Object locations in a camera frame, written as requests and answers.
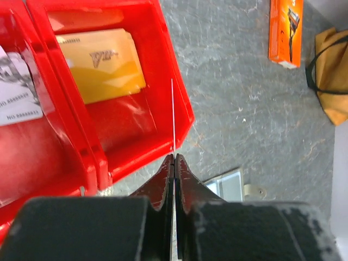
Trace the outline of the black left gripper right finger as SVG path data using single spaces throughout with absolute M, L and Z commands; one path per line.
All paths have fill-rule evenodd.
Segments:
M 227 202 L 175 159 L 177 248 L 181 260 L 339 260 L 328 223 L 294 201 Z

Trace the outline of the grey card holder wallet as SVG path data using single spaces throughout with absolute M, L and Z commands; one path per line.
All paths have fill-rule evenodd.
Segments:
M 264 199 L 266 190 L 259 185 L 245 183 L 242 168 L 216 175 L 203 182 L 214 194 L 227 202 L 243 202 L 247 198 Z

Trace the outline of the gold credit card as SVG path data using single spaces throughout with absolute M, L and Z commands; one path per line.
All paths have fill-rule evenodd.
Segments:
M 172 105 L 172 130 L 173 130 L 173 155 L 176 155 L 176 125 L 173 78 L 171 78 L 171 105 Z
M 123 28 L 56 40 L 85 104 L 137 94 L 146 86 L 134 40 Z

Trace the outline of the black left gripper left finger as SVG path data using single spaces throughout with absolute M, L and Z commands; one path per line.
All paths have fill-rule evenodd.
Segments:
M 39 197 L 19 211 L 1 260 L 170 260 L 173 155 L 126 197 Z

